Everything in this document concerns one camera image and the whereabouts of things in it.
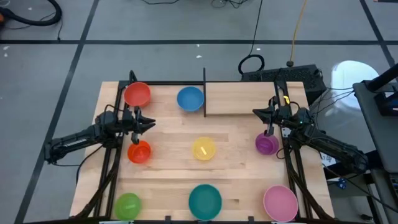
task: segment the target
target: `red bowl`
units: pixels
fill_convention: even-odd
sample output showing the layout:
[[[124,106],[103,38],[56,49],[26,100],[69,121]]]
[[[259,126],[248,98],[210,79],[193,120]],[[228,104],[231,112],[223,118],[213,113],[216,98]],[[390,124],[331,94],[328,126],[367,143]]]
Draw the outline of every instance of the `red bowl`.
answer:
[[[131,144],[127,151],[127,156],[133,163],[144,163],[150,158],[150,146],[148,142],[140,140],[138,145]]]
[[[130,84],[124,91],[124,101],[130,106],[144,107],[150,101],[149,86],[142,82]]]

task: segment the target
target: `wire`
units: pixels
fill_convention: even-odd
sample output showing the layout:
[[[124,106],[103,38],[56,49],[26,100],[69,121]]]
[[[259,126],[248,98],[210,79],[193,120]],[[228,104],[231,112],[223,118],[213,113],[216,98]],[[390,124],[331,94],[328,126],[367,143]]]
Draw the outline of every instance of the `wire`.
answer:
[[[53,13],[51,13],[51,14],[49,14],[49,15],[43,17],[43,18],[41,18],[39,21],[43,21],[45,18],[48,18],[48,17],[50,17],[50,16],[52,16],[52,15],[54,15],[54,14],[55,14],[55,12],[53,12]],[[60,38],[60,33],[61,33],[61,30],[62,30],[62,27],[63,27],[63,20],[62,20],[62,17],[61,17],[60,22],[61,22],[61,26],[60,26],[60,28],[59,28],[59,30],[58,30],[57,40],[61,40],[61,38]],[[32,25],[27,25],[27,26],[23,26],[23,27],[5,27],[5,28],[6,28],[6,29],[10,29],[10,30],[20,30],[20,29],[29,28],[29,27],[31,27],[31,26],[32,26]]]
[[[339,88],[329,88],[329,87],[326,87],[327,89],[329,89],[329,90],[352,90],[354,87],[349,87],[349,88],[344,88],[344,89],[339,89]]]
[[[98,152],[99,149],[101,149],[101,148],[103,147],[103,145],[104,145],[104,144],[100,145],[100,146],[99,146],[97,149],[95,149],[92,153],[90,153],[88,156],[86,156],[86,157],[83,159],[83,161],[78,165],[78,168],[77,168],[77,171],[76,171],[76,184],[77,184],[77,182],[78,182],[78,180],[79,180],[79,172],[80,172],[81,166],[86,162],[86,160],[87,160],[88,158],[90,158],[90,156],[92,156],[92,155],[94,155],[96,152]]]
[[[55,12],[51,13],[50,15],[47,15],[47,16],[41,18],[39,21],[43,21],[45,18],[48,18],[48,17],[50,17],[50,16],[52,16],[54,14],[55,14]],[[25,28],[28,28],[28,27],[31,27],[31,26],[32,25],[23,26],[23,27],[5,27],[5,28],[6,29],[11,29],[11,30],[18,30],[18,29],[25,29]]]
[[[179,0],[175,0],[172,2],[154,2],[154,3],[147,2],[146,0],[141,0],[141,1],[145,2],[146,4],[153,5],[153,4],[174,4],[174,3],[178,2]]]
[[[55,166],[60,166],[60,167],[78,167],[79,165],[63,165],[63,164],[56,164],[56,163],[53,163],[53,165],[55,165]]]
[[[378,201],[380,204],[382,204],[383,206],[385,206],[386,208],[389,208],[390,210],[392,210],[393,212],[398,213],[398,210],[392,208],[390,205],[382,202],[380,199],[378,199],[377,197],[375,197],[373,194],[370,194],[369,192],[367,192],[366,190],[362,189],[362,187],[358,186],[357,184],[355,184],[353,181],[351,181],[350,179],[344,178],[341,175],[336,174],[334,171],[332,171],[331,169],[329,169],[327,166],[325,166],[324,164],[322,164],[324,166],[324,168],[326,170],[328,170],[329,172],[331,172],[333,175],[340,177],[342,179],[345,179],[346,181],[348,181],[349,183],[351,183],[352,185],[354,185],[355,187],[357,187],[360,191],[364,192],[365,194],[367,194],[368,196],[372,197],[374,200]]]
[[[338,97],[338,96],[341,96],[341,95],[344,95],[344,94],[347,94],[347,93],[351,93],[352,91],[346,91],[346,92],[344,92],[344,93],[340,93],[340,94],[337,94],[336,96],[331,96],[331,97],[329,97],[329,98],[320,98],[320,100],[319,100],[319,102],[318,102],[318,104],[317,104],[317,106],[319,107],[320,106],[320,103],[322,102],[322,101],[325,101],[325,100],[330,100],[330,99],[333,99],[333,98],[335,98],[335,97]]]
[[[353,179],[353,178],[355,178],[355,177],[357,177],[357,176],[359,176],[359,175],[362,175],[362,174],[355,174],[354,176],[352,176],[352,177],[348,177],[348,178],[346,178],[346,179]],[[337,184],[338,182],[333,182],[333,183],[330,183],[330,184],[328,184],[328,186],[330,186],[330,185],[333,185],[333,184]]]
[[[106,105],[105,106],[105,109],[104,109],[104,112],[106,111],[106,109],[107,109],[107,107],[112,107],[113,109],[116,109],[116,110],[118,110],[118,111],[121,111],[121,112],[123,112],[124,110],[122,110],[122,109],[119,109],[119,108],[115,108],[113,105]]]
[[[217,2],[217,1],[220,2],[219,6],[214,4],[214,2]],[[232,1],[232,0],[212,0],[211,6],[215,9],[219,9],[219,8],[225,7],[226,3],[229,2],[232,5],[232,7],[234,7],[235,9],[238,9],[239,7],[241,7],[241,5],[243,3],[247,2],[247,1],[248,0],[242,0],[240,2],[236,2],[236,1]]]
[[[299,109],[301,108],[300,105],[297,102],[291,101],[290,103],[293,103],[294,105],[297,105]]]
[[[316,125],[316,127],[319,129],[319,125],[318,125],[318,114],[319,114],[319,107],[321,106],[321,102],[322,102],[322,97],[325,97],[327,94],[328,94],[328,92],[329,92],[330,90],[328,90],[327,92],[326,92],[326,94],[324,94],[323,96],[322,96],[322,94],[321,94],[321,97],[320,97],[320,99],[319,99],[319,102],[318,102],[318,109],[317,109],[317,113],[316,113],[316,118],[315,118],[315,125]]]
[[[297,36],[297,31],[300,27],[300,22],[303,18],[303,14],[304,14],[304,9],[305,6],[307,5],[307,1],[305,0],[303,3],[303,6],[301,8],[301,12],[300,12],[300,16],[298,17],[297,23],[296,23],[296,28],[294,29],[294,33],[293,33],[293,41],[292,41],[292,51],[290,52],[290,61],[293,62],[293,57],[294,57],[294,42],[296,41],[296,36]]]
[[[62,30],[62,26],[63,26],[63,20],[62,20],[62,17],[61,17],[61,26],[60,26],[60,29],[58,30],[57,40],[61,40],[60,33],[61,33],[61,30]]]
[[[253,51],[254,41],[256,40],[257,27],[258,27],[258,25],[259,25],[261,7],[262,7],[262,0],[261,0],[261,2],[260,2],[259,13],[258,13],[258,15],[257,15],[256,29],[254,30],[254,37],[253,37],[253,41],[251,42],[251,50],[250,50],[249,55],[251,55],[251,52]]]
[[[285,159],[284,157],[282,158],[282,157],[279,157],[279,156],[278,156],[279,152],[282,151],[283,149],[284,149],[284,148],[279,149],[279,150],[276,152],[276,158],[278,158],[278,159]],[[288,154],[290,154],[292,151],[293,151],[293,149],[289,149]]]
[[[351,91],[351,92],[349,92],[347,95],[345,95],[345,96],[343,96],[343,97],[341,97],[341,98],[338,98],[338,99],[335,100],[334,102],[330,103],[328,106],[322,108],[322,110],[316,112],[316,115],[318,115],[318,113],[322,112],[324,109],[328,108],[329,106],[335,104],[337,101],[339,101],[339,100],[341,100],[341,99],[343,99],[343,98],[346,98],[347,96],[350,96],[350,94],[352,94],[353,92],[354,92],[354,91]]]

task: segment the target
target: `purple bowl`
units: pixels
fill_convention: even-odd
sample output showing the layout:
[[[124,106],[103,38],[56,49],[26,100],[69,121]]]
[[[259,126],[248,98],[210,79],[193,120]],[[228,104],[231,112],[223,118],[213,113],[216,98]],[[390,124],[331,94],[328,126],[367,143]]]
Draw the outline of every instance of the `purple bowl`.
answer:
[[[261,133],[256,138],[256,148],[263,155],[272,155],[278,151],[279,141],[274,136],[265,136]]]

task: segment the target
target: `black coiled cable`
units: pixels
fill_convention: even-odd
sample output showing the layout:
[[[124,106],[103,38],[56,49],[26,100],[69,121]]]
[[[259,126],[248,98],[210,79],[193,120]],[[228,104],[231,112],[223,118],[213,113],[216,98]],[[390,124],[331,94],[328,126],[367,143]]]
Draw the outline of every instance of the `black coiled cable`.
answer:
[[[46,21],[33,21],[30,19],[25,19],[22,18],[21,16],[15,15],[10,9],[5,9],[3,7],[0,7],[0,14],[2,14],[5,18],[8,19],[14,19],[15,21],[21,22],[23,24],[28,24],[31,26],[50,26],[53,24],[56,24],[61,20],[62,17],[62,10],[60,5],[55,0],[47,0],[49,3],[51,3],[54,8],[55,8],[55,15],[53,18],[46,20]]]

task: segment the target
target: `blue bowl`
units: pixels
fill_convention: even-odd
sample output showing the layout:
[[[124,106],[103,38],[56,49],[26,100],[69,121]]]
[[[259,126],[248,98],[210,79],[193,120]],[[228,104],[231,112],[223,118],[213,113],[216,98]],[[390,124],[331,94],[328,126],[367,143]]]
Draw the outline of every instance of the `blue bowl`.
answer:
[[[178,105],[185,111],[193,112],[200,109],[205,101],[205,96],[196,87],[188,86],[180,90],[177,95]]]

